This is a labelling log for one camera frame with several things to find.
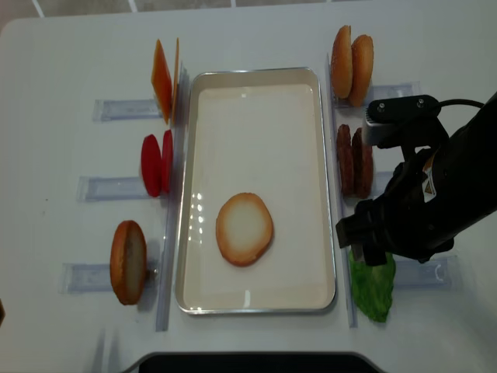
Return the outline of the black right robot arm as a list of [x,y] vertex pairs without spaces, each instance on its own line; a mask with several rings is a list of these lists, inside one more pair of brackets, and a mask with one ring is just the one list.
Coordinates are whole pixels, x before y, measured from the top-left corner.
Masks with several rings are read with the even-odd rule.
[[[351,149],[355,211],[336,224],[339,245],[356,260],[385,264],[388,253],[425,263],[449,251],[457,234],[496,209],[496,101],[473,102],[477,113],[454,134],[439,120],[451,100],[405,96],[372,101]],[[373,148],[400,148],[403,161],[384,192],[372,197]]]

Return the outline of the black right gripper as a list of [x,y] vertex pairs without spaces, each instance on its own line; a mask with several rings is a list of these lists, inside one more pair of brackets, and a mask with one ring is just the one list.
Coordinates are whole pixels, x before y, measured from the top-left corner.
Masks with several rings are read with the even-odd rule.
[[422,171],[420,152],[405,162],[382,195],[362,200],[335,226],[339,247],[370,267],[387,263],[386,253],[425,263],[449,251],[455,236],[496,210],[496,147],[448,145]]

